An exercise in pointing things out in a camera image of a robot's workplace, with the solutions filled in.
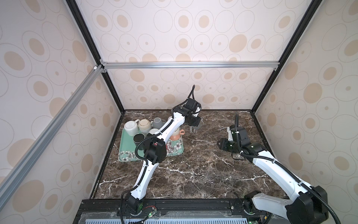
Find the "large grey mug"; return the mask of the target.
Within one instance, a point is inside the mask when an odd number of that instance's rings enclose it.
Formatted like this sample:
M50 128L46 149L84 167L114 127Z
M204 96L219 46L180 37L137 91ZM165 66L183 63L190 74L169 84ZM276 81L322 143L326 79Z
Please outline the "large grey mug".
M198 126L190 126L190 133L196 133L197 130L199 130L201 127L202 127L201 123Z

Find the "black mug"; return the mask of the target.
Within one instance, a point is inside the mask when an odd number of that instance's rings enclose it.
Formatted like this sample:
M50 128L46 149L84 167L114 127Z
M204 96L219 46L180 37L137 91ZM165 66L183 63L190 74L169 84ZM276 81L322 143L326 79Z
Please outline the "black mug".
M135 146L137 147L141 141L143 141L145 139L145 135L143 133L137 133L136 135L133 136L133 142L135 144Z

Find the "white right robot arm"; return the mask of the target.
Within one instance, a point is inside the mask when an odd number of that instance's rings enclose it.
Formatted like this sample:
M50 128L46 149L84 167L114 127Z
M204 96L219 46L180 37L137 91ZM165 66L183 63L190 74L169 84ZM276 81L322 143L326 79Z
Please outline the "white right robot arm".
M290 221L292 224L321 224L329 216L336 224L340 219L328 204L327 192L299 178L281 164L266 148L251 142L245 128L231 125L228 137L217 142L219 149L239 153L241 157L263 170L286 193L288 199L268 196L260 191L247 194L243 207L247 214L266 211Z

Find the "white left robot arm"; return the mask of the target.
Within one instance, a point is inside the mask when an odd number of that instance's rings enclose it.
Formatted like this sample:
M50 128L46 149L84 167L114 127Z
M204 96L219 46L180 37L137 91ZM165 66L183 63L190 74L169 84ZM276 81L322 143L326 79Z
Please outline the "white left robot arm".
M191 127L200 125L201 104L193 98L187 98L183 103L171 110L170 119L155 134L148 134L135 148L135 155L143 161L142 169L134 186L121 195L127 208L132 214L139 214L143 208L143 199L149 182L158 167L167 156L167 142L181 125Z

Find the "cream and peach mug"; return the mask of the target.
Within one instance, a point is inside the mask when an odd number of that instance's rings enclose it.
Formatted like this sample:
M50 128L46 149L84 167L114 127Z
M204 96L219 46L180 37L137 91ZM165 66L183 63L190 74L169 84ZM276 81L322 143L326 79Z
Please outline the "cream and peach mug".
M177 141L177 140L179 140L179 139L181 138L181 136L184 135L184 134L185 134L184 129L181 129L181 128L179 127L179 128L177 128L177 129L173 132L172 136L171 136L169 139L170 139L171 141Z

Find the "small grey mug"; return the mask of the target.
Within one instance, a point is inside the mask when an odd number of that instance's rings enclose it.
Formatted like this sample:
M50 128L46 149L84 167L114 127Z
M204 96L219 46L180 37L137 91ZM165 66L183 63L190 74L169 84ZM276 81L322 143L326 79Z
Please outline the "small grey mug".
M152 122L153 128L156 129L161 129L164 126L164 124L165 124L164 121L159 117L154 118Z

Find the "cream speckled mug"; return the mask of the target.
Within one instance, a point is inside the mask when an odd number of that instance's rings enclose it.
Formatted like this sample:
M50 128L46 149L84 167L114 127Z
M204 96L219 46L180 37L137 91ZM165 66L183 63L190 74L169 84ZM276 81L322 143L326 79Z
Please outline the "cream speckled mug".
M147 135L150 132L150 130L152 129L152 123L151 123L151 121L149 121L147 119L142 119L139 121L138 127L139 127L139 131L141 133L143 133L144 135Z

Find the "white ribbed mug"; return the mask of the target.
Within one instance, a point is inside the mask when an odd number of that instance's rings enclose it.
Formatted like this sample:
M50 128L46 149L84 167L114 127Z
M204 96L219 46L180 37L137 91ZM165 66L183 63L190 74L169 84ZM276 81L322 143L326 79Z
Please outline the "white ribbed mug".
M130 120L125 123L124 130L127 132L129 136L135 136L139 133L139 122L140 120Z

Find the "green floral tray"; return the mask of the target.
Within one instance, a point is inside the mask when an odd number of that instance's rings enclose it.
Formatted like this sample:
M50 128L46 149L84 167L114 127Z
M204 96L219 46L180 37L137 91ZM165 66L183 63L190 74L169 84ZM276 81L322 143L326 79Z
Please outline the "green floral tray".
M120 162L138 161L135 156L135 144L133 142L133 136L129 136L125 130L121 135L121 142L119 146L118 160ZM184 152L184 144L182 137L177 141L168 140L166 144L167 156L177 156Z

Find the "aluminium rail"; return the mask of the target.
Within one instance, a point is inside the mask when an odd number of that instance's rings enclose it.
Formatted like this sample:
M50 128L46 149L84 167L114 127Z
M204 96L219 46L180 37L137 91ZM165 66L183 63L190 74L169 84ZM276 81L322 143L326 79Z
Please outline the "aluminium rail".
M17 165L12 169L5 181L1 184L1 210L8 203L21 182L33 168L39 157L57 134L67 118L71 115L74 108L83 98L95 79L102 73L104 66L97 65L81 85L76 89L72 96L65 102L61 110L52 119L42 134L34 141L29 151L20 159Z
M239 62L104 62L106 69L200 69L200 68L277 68L278 61Z

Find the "black corner frame post left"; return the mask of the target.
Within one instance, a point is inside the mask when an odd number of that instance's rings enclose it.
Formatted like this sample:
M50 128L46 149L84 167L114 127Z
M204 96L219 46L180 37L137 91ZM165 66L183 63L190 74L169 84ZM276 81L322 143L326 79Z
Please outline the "black corner frame post left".
M66 0L65 1L66 4L68 5L69 9L70 9L70 12L72 14L72 16L74 17L74 20L75 22L77 23L77 26L87 44L87 47L89 48L89 51L92 55L92 57L94 58L96 64L99 64L99 65L104 65L104 63L102 62L102 58L98 52L98 49L96 47L96 44L94 42L94 39L92 38L92 35L87 27L87 24L84 20L84 17L82 16L82 13L80 12L80 8L77 4L76 1L74 0ZM125 112L125 109L123 107L123 104L122 102L120 101L119 99L119 96L118 96L118 93L115 89L115 86L110 78L110 75L108 74L108 72L106 71L106 69L104 69L104 72L102 72L102 77L103 79L105 80L109 90L110 90L110 93L112 95L112 97L114 98L114 101L119 109L119 111L121 113L124 113Z

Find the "black corner frame post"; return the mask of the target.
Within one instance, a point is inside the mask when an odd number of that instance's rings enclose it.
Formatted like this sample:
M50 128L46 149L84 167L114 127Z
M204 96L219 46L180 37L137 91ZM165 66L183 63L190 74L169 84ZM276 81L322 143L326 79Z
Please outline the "black corner frame post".
M102 62L102 58L98 52L98 49L96 47L96 44L94 42L94 39L92 38L92 35L87 27L87 24L84 20L84 17L82 16L82 13L80 12L80 8L77 4L76 1L74 0L66 0L65 1L66 4L68 5L69 9L70 9L70 12L72 14L72 16L74 17L74 20L75 22L77 23L77 26L87 44L87 47L89 48L89 51L92 55L92 57L94 58L96 64L99 64L99 65L104 65L104 63ZM110 90L110 93L112 95L112 97L114 98L114 101L119 109L119 111L121 113L124 113L125 112L125 109L123 107L123 104L122 102L120 101L119 99L119 96L118 96L118 93L115 89L115 86L110 78L110 75L108 74L108 72L106 71L106 69L104 69L104 72L102 72L102 77L103 79L105 80L109 90Z
M252 114L255 114L258 111L260 105L262 104L263 100L265 99L266 95L268 94L269 90L271 89L272 85L277 79L280 71L283 69L284 65L286 64L287 60L289 59L294 48L296 47L297 43L301 39L302 35L304 34L305 30L307 29L309 23L313 19L315 13L319 9L322 2L323 0L313 0L310 2L306 12L304 13L302 19L299 21L297 28L295 29L292 38L288 42L287 47L285 48L282 56L279 59L278 67L274 69L273 72L271 73L267 83L265 84L257 101L255 102L253 108L251 109Z

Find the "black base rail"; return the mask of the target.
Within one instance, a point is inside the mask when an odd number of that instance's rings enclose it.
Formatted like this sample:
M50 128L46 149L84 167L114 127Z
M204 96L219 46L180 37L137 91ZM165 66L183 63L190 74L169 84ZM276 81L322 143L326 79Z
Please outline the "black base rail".
M249 212L244 200L231 199L146 199L138 214L119 199L88 199L80 203L75 224L272 224L286 220L268 211Z

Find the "aluminium left rail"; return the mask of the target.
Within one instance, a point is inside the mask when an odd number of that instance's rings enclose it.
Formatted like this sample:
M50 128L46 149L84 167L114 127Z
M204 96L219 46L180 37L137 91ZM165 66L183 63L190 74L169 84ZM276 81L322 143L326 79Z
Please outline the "aluminium left rail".
M29 151L20 159L17 165L12 169L5 181L1 184L1 210L8 203L21 182L33 168L39 157L57 134L67 118L71 115L74 108L83 98L95 79L102 73L104 66L97 65L81 85L76 89L72 96L65 102L61 110L52 119L42 134L34 141Z

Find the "black corner frame post right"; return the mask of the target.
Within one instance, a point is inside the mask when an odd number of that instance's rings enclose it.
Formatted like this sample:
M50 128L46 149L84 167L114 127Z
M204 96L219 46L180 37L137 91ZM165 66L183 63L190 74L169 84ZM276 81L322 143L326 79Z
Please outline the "black corner frame post right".
M287 47L285 48L282 56L279 59L278 67L274 69L273 72L271 73L267 83L265 84L257 101L255 102L253 108L251 109L252 114L255 114L258 111L260 105L262 104L263 100L265 99L266 95L268 94L269 90L271 89L272 85L277 79L280 71L283 69L284 65L286 64L287 60L289 59L294 48L296 47L297 43L301 39L302 35L304 34L305 30L307 29L309 23L313 19L315 13L319 9L322 2L323 0L313 0L310 2L306 12L304 13L302 19L299 21L297 28L295 29L292 38L288 42Z

